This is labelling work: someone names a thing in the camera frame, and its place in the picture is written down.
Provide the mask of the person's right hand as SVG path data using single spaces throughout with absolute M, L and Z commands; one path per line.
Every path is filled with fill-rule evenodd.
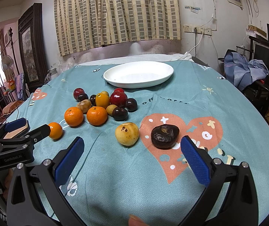
M 149 226 L 143 220 L 135 215 L 130 214 L 128 219 L 129 226 Z

